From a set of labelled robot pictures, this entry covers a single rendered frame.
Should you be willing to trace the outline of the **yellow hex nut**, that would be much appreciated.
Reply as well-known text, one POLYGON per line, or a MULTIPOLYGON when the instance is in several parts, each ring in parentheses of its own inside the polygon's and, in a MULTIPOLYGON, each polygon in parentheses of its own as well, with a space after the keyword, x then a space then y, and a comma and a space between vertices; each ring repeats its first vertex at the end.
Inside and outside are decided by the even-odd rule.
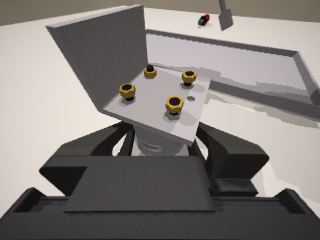
POLYGON ((171 96, 168 97, 165 106, 170 113, 178 113, 181 112, 183 103, 184 100, 179 96, 171 96))
POLYGON ((196 80, 196 73, 194 71, 187 70, 182 73, 182 80, 186 83, 192 83, 196 80))
POLYGON ((153 71, 147 71, 147 68, 144 70, 144 75, 147 78, 154 78, 157 75, 157 70, 153 68, 153 71))
POLYGON ((120 95, 125 98, 133 97, 136 93, 135 85, 127 83, 119 88, 120 95))

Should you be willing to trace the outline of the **blue electric nut driver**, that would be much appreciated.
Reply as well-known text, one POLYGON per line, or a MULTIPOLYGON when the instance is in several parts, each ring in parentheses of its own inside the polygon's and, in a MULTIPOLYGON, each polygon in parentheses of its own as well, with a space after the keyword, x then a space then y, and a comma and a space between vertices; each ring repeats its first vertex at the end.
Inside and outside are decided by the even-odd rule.
POLYGON ((225 0, 219 0, 221 14, 218 16, 221 31, 224 31, 233 25, 231 8, 226 9, 225 0))

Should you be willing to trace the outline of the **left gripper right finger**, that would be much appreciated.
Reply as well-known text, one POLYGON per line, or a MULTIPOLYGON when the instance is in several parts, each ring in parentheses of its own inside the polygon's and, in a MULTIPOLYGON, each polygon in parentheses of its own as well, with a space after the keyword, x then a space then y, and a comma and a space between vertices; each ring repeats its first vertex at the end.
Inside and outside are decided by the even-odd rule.
POLYGON ((269 161, 269 156, 259 145, 200 121, 196 136, 208 149, 207 159, 196 139, 191 147, 187 145, 188 153, 203 160, 211 186, 220 179, 251 180, 269 161))

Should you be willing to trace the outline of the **grey shallow tray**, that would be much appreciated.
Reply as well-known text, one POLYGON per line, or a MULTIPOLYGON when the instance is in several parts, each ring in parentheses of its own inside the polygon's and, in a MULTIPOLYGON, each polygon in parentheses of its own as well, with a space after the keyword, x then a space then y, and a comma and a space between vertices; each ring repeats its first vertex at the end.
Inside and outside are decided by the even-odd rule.
POLYGON ((148 65, 194 71, 209 89, 320 118, 320 87, 300 51, 146 30, 148 65))

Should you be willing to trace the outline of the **grey l-shaped bracket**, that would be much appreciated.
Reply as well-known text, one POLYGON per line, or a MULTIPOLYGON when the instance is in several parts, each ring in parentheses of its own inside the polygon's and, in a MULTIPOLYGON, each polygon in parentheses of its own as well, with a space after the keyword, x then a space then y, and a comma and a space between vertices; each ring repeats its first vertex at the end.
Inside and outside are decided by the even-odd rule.
POLYGON ((187 87, 183 72, 153 66, 157 75, 144 75, 148 56, 143 5, 45 27, 98 112, 182 144, 193 144, 211 78, 197 75, 187 87), (127 83, 135 85, 132 101, 119 92, 127 83), (171 96, 184 100, 175 116, 165 106, 171 96))

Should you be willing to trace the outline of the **dark grey cylinder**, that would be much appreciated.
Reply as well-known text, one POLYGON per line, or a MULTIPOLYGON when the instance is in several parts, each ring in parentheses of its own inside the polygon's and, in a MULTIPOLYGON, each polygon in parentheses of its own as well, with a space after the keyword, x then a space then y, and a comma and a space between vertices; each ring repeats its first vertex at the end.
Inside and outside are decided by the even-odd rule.
POLYGON ((184 144, 134 126, 135 142, 138 149, 146 156, 174 156, 184 144))

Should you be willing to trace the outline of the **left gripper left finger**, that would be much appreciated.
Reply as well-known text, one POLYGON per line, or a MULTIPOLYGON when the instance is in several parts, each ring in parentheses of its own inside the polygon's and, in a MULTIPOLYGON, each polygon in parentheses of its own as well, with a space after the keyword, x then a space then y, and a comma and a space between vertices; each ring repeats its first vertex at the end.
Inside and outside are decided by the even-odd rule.
POLYGON ((113 156, 114 146, 124 135, 126 137, 117 156, 131 156, 135 131, 132 124, 124 121, 64 143, 53 155, 89 154, 91 156, 113 156))

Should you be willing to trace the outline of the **red-handled nut driver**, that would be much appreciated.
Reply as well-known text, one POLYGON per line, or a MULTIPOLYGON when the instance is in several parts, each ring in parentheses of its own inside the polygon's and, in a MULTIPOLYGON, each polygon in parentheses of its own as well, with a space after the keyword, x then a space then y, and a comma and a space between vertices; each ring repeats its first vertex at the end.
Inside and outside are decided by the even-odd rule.
POLYGON ((201 22, 198 21, 198 25, 204 26, 204 25, 209 21, 209 19, 210 19, 209 14, 206 14, 206 15, 204 15, 204 16, 201 16, 201 18, 199 19, 201 22), (200 23, 201 23, 201 24, 200 24, 200 23))

